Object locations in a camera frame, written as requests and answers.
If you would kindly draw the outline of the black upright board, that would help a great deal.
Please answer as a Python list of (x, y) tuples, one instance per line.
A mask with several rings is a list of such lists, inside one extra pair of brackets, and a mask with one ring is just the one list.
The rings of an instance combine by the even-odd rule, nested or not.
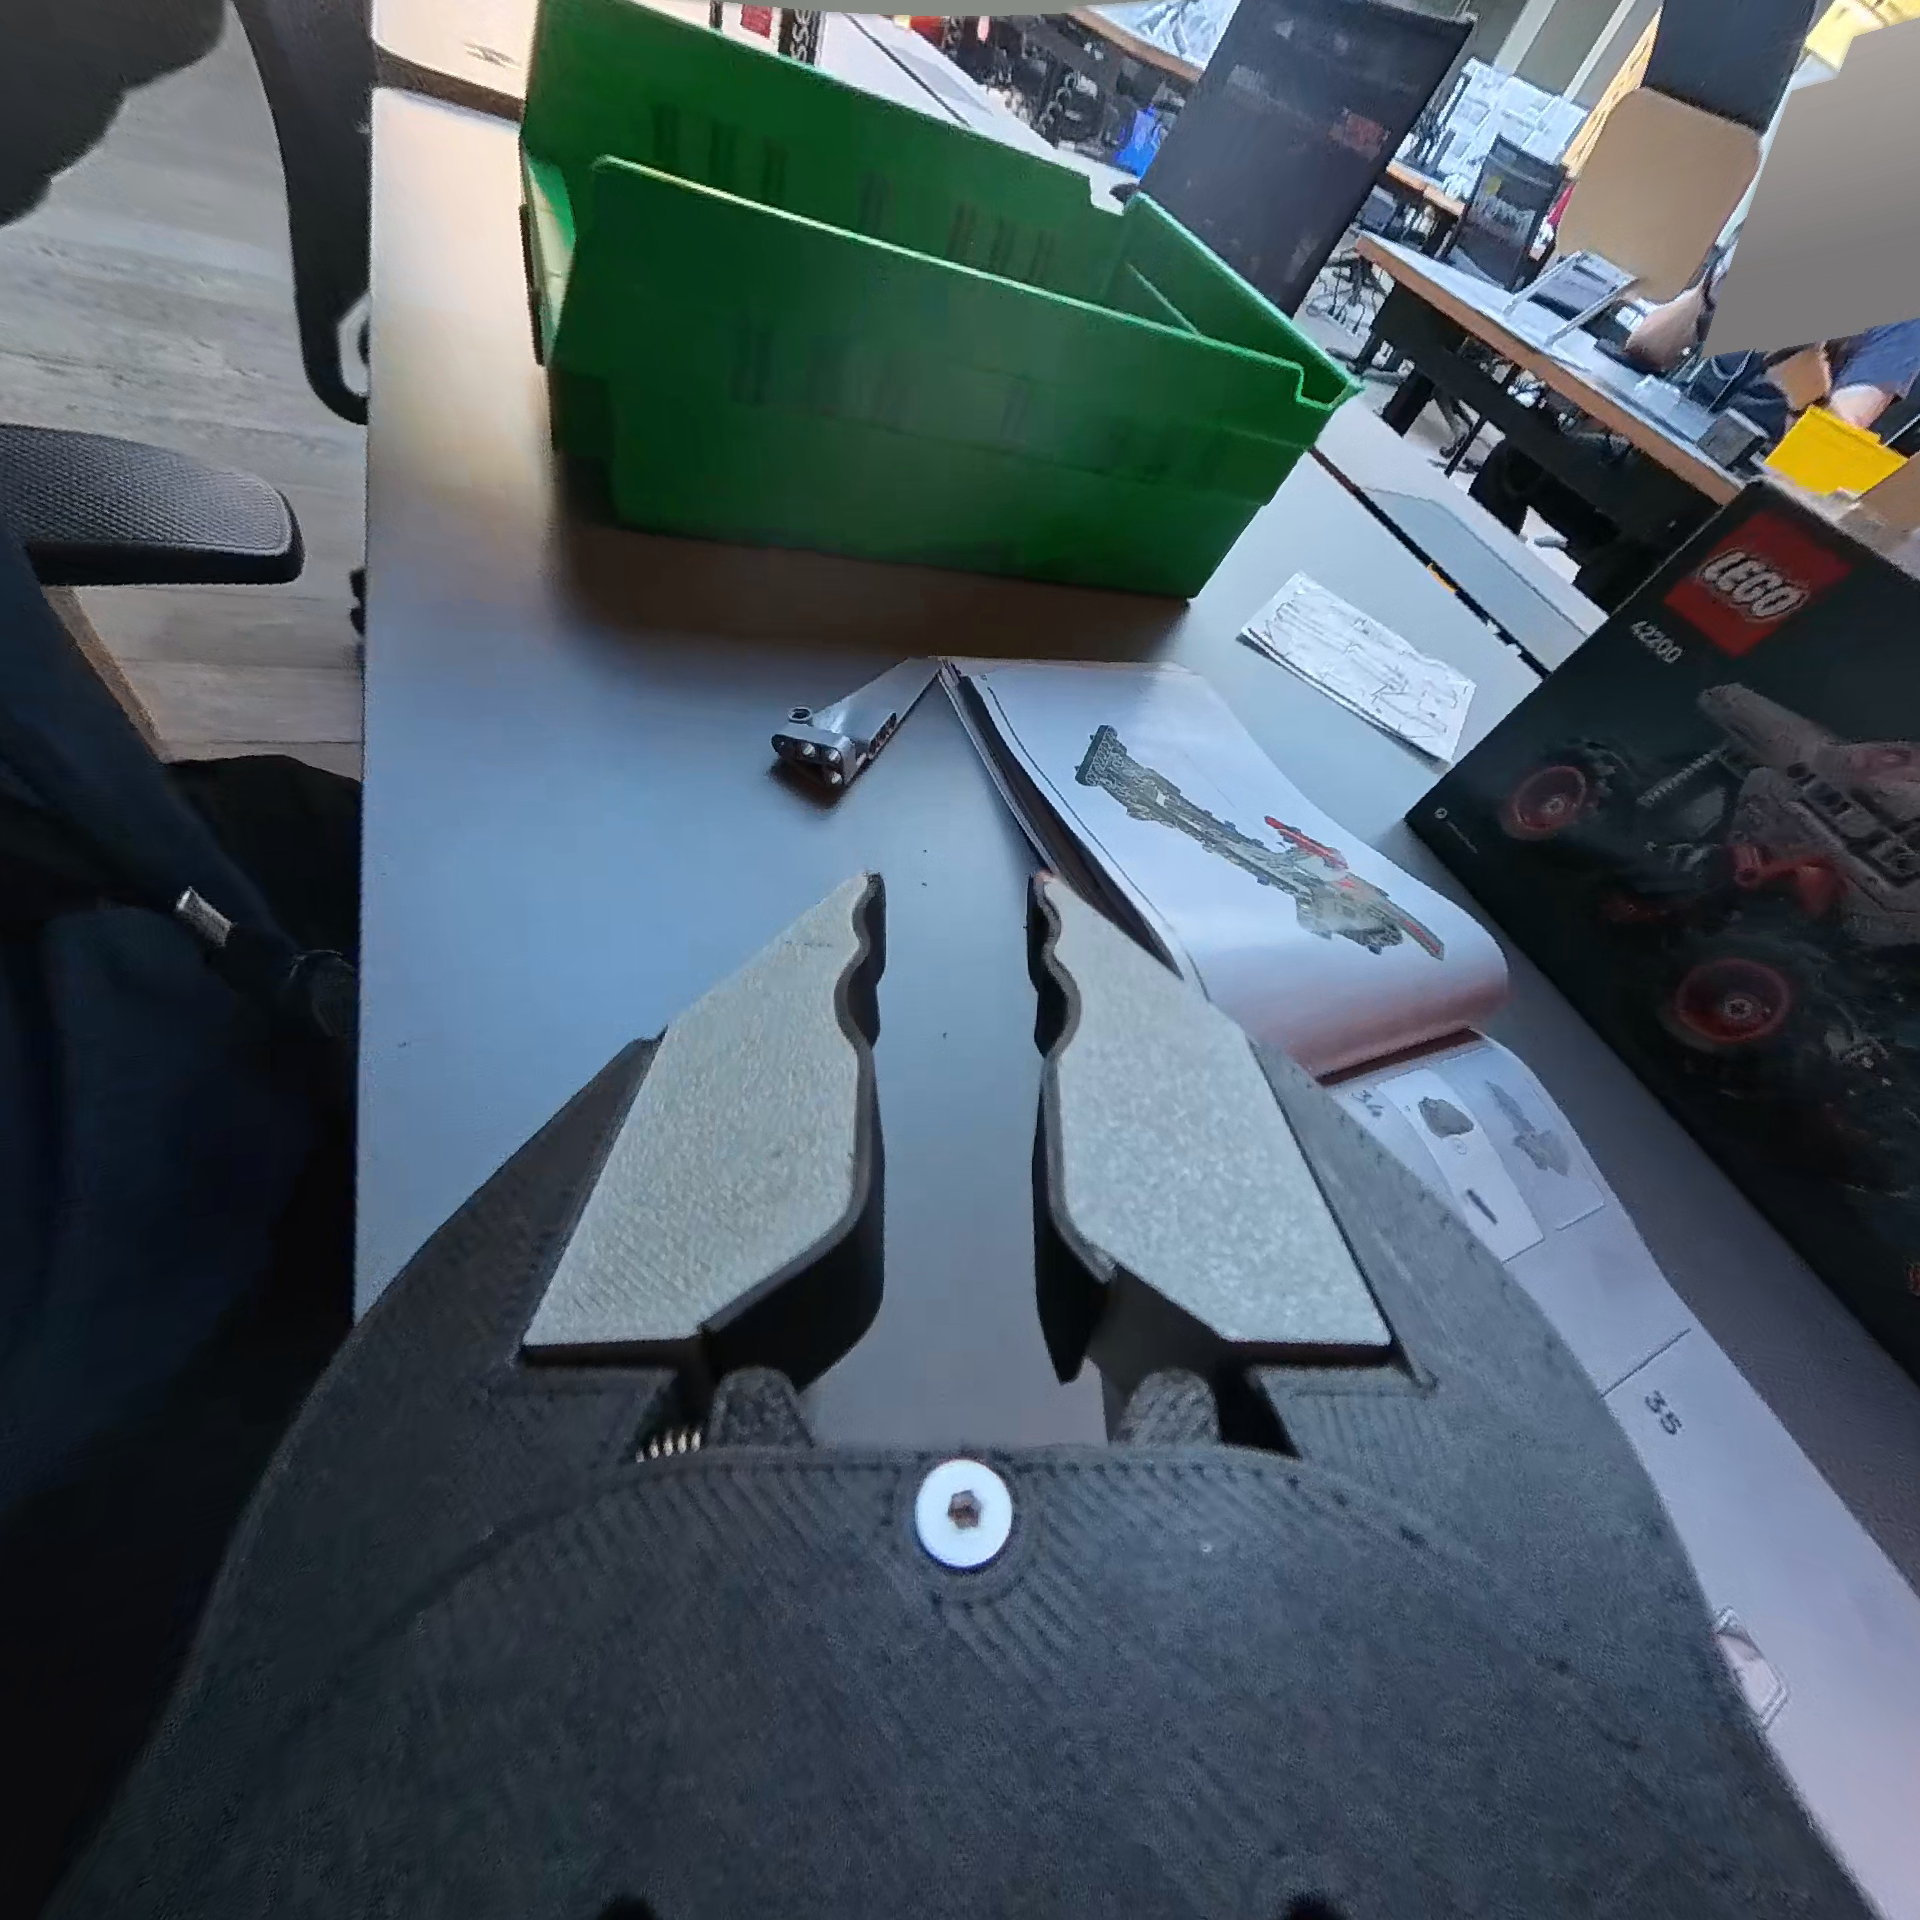
[(1144, 193), (1293, 319), (1475, 31), (1410, 5), (1242, 2)]

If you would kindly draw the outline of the dark printed box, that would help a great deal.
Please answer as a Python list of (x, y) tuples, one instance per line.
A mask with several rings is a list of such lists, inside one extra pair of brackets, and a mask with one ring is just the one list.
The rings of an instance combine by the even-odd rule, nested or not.
[(1539, 270), (1535, 249), (1565, 186), (1559, 163), (1498, 136), (1455, 226), (1447, 263), (1507, 293), (1522, 288)]

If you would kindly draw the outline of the dark lego set box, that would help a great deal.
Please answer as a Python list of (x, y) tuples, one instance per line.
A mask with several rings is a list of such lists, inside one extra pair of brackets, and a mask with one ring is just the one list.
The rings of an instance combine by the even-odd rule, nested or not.
[(1919, 1371), (1919, 586), (1748, 485), (1408, 813)]

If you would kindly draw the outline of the grey lego piece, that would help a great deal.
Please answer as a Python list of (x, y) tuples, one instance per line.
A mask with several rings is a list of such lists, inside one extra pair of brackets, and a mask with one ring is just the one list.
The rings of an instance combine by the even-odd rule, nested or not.
[(845, 795), (940, 670), (936, 657), (905, 658), (831, 705), (794, 707), (773, 731), (777, 769), (831, 801)]

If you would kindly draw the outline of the wooden table black legs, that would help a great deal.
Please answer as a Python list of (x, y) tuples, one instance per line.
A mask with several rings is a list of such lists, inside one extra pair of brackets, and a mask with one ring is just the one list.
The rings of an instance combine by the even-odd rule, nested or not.
[(1624, 535), (1664, 554), (1762, 478), (1716, 463), (1714, 417), (1616, 362), (1589, 331), (1547, 343), (1549, 315), (1417, 249), (1364, 234), (1385, 277), (1372, 335), (1405, 375), (1380, 422), (1399, 437), (1436, 401), (1500, 434)]

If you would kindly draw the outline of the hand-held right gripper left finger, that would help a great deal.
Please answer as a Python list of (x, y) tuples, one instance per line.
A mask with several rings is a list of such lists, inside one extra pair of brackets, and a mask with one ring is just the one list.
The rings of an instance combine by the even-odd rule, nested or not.
[(672, 1023), (571, 1211), (532, 1363), (819, 1382), (882, 1293), (885, 888), (858, 874)]

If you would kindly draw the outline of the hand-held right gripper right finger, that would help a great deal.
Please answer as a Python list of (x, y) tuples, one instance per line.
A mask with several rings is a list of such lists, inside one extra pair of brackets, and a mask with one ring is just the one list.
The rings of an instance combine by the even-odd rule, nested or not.
[(1360, 1258), (1236, 1023), (1051, 874), (1031, 881), (1026, 958), (1057, 1378), (1387, 1363)]

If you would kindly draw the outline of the white sticker sheet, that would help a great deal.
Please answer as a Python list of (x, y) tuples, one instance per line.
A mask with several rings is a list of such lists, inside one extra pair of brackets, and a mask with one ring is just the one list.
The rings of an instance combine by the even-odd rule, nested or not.
[(1239, 642), (1432, 763), (1455, 763), (1477, 683), (1303, 571), (1242, 625)]

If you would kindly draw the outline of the grey laptop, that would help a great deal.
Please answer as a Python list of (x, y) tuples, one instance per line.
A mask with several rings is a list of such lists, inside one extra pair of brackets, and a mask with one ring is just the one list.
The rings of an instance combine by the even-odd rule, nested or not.
[(1577, 328), (1625, 301), (1640, 281), (1640, 274), (1605, 254), (1591, 249), (1557, 254), (1530, 287), (1514, 296), (1507, 312), (1519, 314), (1525, 305), (1537, 305)]

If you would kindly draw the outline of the black office chair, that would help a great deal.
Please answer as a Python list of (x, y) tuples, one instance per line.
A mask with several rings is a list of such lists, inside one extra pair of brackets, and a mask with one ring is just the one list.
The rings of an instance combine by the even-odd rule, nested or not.
[[(199, 62), (226, 15), (273, 114), (307, 384), (363, 426), (344, 330), (371, 274), (371, 5), (5, 5), (5, 225), (101, 142), (132, 90)], [(282, 493), (154, 443), (5, 422), (2, 495), (5, 549), (41, 586), (283, 586), (305, 567)]]

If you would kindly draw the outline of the yellow box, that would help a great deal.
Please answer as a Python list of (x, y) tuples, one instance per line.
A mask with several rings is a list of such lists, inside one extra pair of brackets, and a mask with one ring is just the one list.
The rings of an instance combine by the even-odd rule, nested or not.
[(1860, 498), (1906, 464), (1877, 434), (1810, 407), (1793, 422), (1764, 459), (1764, 471), (1810, 496)]

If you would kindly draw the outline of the person's dark blue jacket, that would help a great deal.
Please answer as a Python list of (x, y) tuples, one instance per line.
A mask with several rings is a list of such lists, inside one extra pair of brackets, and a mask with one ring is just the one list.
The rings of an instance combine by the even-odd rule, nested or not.
[(363, 784), (168, 762), (5, 528), (2, 1913), (85, 1851), (353, 1318)]

